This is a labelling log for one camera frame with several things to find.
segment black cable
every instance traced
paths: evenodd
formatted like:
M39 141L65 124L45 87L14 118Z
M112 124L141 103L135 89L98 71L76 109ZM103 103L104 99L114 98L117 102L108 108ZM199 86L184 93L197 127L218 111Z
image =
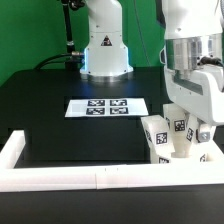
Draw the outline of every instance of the black cable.
M75 51L75 44L72 38L72 29L71 29L71 21L70 21L70 14L69 14L69 1L68 0L61 0L64 12L64 20L65 20L65 31L67 37L67 52L71 53Z
M156 19L163 28L166 28L166 21L162 10L162 0L156 0Z
M72 53L66 53L66 54L58 54L58 55L55 55L53 57L49 57L45 60L43 60L42 62L40 62L37 66L35 66L35 70L40 70L46 63L54 60L54 59L57 59L57 58L63 58L63 57L71 57L72 56Z
M44 63L41 66L41 68L43 68L44 66L49 65L49 64L64 64L64 63L65 63L65 61L49 61L49 62Z
M145 57L146 57L147 63L148 63L149 66L151 66L151 63L150 63L150 60L149 60L149 57L148 57L148 54L147 54L144 38L143 38L143 35L142 35L142 30L141 30L141 26L140 26L138 10L137 10L137 6L136 6L136 0L133 0L133 2L134 2L134 9L135 9L135 17L136 17L136 21L137 21L137 25L138 25L138 31L139 31L142 47L143 47L143 50L144 50L144 53L145 53Z
M223 62L220 58L210 58L210 57L203 57L200 61L203 65L217 65L223 67Z
M73 11L77 11L80 8L84 7L85 3L83 2L83 0L69 0L69 6Z

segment white border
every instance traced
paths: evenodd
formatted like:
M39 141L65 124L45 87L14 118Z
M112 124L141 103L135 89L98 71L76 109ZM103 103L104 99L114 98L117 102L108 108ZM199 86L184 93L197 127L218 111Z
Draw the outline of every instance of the white border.
M24 146L14 131L0 153L0 192L224 183L223 162L13 169Z

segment sticker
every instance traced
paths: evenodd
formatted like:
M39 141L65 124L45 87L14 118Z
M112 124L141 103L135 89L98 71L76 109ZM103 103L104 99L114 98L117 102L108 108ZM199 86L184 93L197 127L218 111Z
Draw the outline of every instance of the sticker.
M193 135L194 135L194 131L191 128L189 128L188 132L187 132L187 140L189 140L191 142Z
M105 106L105 100L89 100L88 101L89 107L99 107Z
M110 108L110 114L128 114L127 107Z
M146 133L146 137L147 137L147 139L148 139L150 142L152 142L152 138L151 138L150 133L149 133L147 130L145 130L145 133Z
M109 39L108 36L106 36L106 37L104 38L104 40L103 40L101 46L104 46L104 47L112 46L112 43L111 43L111 41L110 41L110 39Z
M86 115L104 115L104 108L87 108Z
M156 134L156 144L166 144L167 143L167 132Z
M205 156L205 154L200 158L200 162L206 162L206 156Z
M176 132L185 131L185 120L174 121L174 128Z
M110 100L110 106L127 106L127 100Z
M164 159L162 157L159 157L159 163L170 163L170 161L168 159Z

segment green backdrop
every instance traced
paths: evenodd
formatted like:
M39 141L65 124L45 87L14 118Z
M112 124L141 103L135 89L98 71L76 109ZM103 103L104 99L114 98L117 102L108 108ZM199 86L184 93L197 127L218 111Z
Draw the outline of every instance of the green backdrop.
M148 62L150 66L160 65L158 55L163 47L164 30L156 21L155 0L136 0L145 51L134 0L120 0L120 3L123 7L124 42L129 47L130 64L134 67L149 66ZM66 52L60 1L1 0L0 9L0 85L16 71L32 69L43 59ZM87 8L70 12L76 49L83 50L89 38Z

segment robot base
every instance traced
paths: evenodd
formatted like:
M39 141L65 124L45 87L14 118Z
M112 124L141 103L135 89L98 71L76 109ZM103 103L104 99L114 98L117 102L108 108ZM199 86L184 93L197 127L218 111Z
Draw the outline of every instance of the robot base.
M99 83L107 83L107 82L119 82L123 80L128 80L133 78L133 68L130 67L127 73L123 73L120 75L114 75L114 76L104 76L104 75L91 75L91 74L85 74L81 73L81 79L83 80L89 80L92 82L99 82Z

